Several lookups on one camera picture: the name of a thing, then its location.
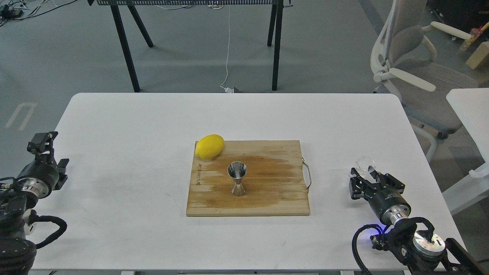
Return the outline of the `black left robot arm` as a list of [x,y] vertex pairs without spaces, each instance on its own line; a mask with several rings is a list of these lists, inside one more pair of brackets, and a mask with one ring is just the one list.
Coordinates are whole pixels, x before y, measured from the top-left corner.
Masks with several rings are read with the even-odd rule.
[[[58,132],[37,133],[28,143],[27,151],[34,160],[18,176],[1,179],[0,266],[2,275],[26,275],[35,260],[38,249],[58,239],[67,230],[67,223],[49,215],[39,216],[34,210],[38,201],[60,190],[68,176],[69,159],[59,162],[54,157],[53,141]],[[58,229],[35,244],[26,239],[35,224],[51,222]]]

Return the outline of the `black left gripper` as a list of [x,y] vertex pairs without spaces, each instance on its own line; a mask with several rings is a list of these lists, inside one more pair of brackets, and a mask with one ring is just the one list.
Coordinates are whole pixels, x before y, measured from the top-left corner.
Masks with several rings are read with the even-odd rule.
[[66,166],[70,159],[61,159],[56,163],[54,158],[54,139],[58,132],[36,133],[27,145],[27,151],[35,160],[28,164],[19,174],[17,180],[21,191],[41,199],[60,190],[68,179]]

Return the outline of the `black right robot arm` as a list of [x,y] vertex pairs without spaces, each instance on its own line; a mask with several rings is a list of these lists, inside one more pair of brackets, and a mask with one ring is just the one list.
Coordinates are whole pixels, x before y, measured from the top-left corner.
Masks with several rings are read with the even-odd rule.
[[433,224],[423,217],[409,218],[411,207],[402,197],[405,185],[391,174],[379,173],[370,168],[374,183],[351,169],[349,181],[353,200],[364,198],[385,225],[376,223],[359,228],[353,235],[353,257],[361,273],[370,275],[357,249],[360,233],[375,229],[370,236],[372,248],[390,251],[413,275],[486,275],[487,271],[454,238],[442,239],[435,234]]

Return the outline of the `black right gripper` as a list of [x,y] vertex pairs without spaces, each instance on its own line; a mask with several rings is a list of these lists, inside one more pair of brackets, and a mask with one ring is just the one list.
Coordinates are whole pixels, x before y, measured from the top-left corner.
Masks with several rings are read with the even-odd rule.
[[374,170],[370,172],[376,181],[373,188],[372,183],[363,178],[355,168],[351,168],[350,175],[351,199],[369,200],[372,211],[383,225],[395,225],[400,219],[408,218],[411,207],[401,195],[405,191],[405,185],[397,178]]

